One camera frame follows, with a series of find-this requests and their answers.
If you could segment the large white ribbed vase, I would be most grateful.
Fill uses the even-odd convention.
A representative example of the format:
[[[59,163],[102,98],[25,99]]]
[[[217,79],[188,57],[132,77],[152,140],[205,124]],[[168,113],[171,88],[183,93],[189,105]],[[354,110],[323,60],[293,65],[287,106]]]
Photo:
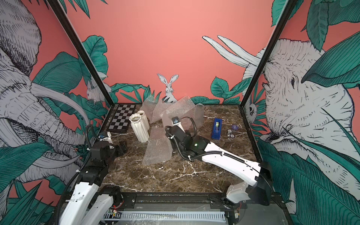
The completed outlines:
[[[141,143],[146,143],[149,140],[149,133],[146,130],[141,117],[138,113],[134,113],[130,116],[131,127]]]

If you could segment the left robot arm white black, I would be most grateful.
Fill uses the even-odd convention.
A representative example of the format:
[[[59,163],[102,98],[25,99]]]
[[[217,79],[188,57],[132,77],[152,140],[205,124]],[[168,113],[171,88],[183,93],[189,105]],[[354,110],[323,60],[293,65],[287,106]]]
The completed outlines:
[[[101,187],[101,184],[114,160],[126,154],[126,142],[113,144],[110,134],[101,134],[95,135],[96,141],[91,143],[89,132],[94,132],[92,125],[85,129],[90,153],[64,188],[53,212],[54,225],[102,225],[104,215],[107,212],[116,214],[125,202],[119,186]]]

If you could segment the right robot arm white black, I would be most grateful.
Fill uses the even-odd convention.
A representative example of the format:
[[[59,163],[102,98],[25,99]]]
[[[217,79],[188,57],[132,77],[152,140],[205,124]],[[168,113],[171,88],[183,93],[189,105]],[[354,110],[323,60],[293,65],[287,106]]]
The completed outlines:
[[[178,117],[172,118],[172,125],[165,126],[165,133],[184,160],[213,164],[242,180],[239,184],[230,185],[220,198],[226,208],[239,207],[248,200],[264,206],[270,204],[273,179],[272,168],[268,162],[246,160],[202,136],[191,135],[182,127]]]

